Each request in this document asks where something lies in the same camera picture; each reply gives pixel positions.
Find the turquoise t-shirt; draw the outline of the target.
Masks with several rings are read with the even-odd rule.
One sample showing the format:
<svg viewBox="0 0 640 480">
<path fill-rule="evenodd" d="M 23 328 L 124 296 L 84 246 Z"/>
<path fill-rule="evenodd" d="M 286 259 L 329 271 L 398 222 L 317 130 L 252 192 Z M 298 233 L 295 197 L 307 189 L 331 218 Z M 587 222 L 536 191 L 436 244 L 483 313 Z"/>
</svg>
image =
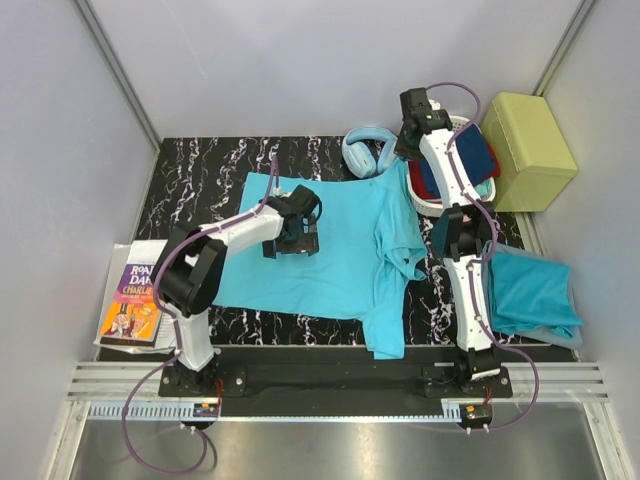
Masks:
<svg viewBox="0 0 640 480">
<path fill-rule="evenodd" d="M 322 202 L 318 252 L 270 259 L 259 245 L 246 249 L 226 260 L 214 305 L 356 319 L 375 359 L 403 358 L 405 291 L 425 279 L 418 264 L 427 255 L 407 173 L 396 161 L 365 180 L 282 179 Z"/>
</svg>

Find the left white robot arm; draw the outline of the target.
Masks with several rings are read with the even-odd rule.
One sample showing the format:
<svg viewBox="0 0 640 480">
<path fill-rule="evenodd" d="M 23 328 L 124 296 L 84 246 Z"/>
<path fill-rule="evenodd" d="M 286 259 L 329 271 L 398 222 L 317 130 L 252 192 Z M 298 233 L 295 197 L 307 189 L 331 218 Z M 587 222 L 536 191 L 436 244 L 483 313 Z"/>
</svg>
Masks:
<svg viewBox="0 0 640 480">
<path fill-rule="evenodd" d="M 175 334 L 174 361 L 163 374 L 169 384 L 203 396 L 219 383 L 208 310 L 220 289 L 225 262 L 256 245 L 270 259 L 318 253 L 322 211 L 320 198 L 297 186 L 289 193 L 266 196 L 226 220 L 180 224 L 172 230 L 151 274 L 154 303 L 169 316 Z"/>
</svg>

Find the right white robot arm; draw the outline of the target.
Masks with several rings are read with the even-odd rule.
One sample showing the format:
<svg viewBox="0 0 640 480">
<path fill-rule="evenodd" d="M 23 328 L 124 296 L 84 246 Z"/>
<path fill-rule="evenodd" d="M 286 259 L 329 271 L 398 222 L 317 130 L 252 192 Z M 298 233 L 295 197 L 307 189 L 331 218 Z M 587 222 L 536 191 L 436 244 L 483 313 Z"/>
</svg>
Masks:
<svg viewBox="0 0 640 480">
<path fill-rule="evenodd" d="M 453 381 L 466 396 L 486 389 L 500 373 L 495 339 L 482 282 L 488 261 L 486 246 L 497 244 L 493 207 L 481 199 L 469 180 L 456 146 L 456 131 L 448 112 L 436 109 L 424 87 L 400 94 L 402 127 L 396 154 L 406 160 L 424 159 L 434 176 L 443 211 L 430 233 L 433 253 L 447 269 L 457 319 Z"/>
</svg>

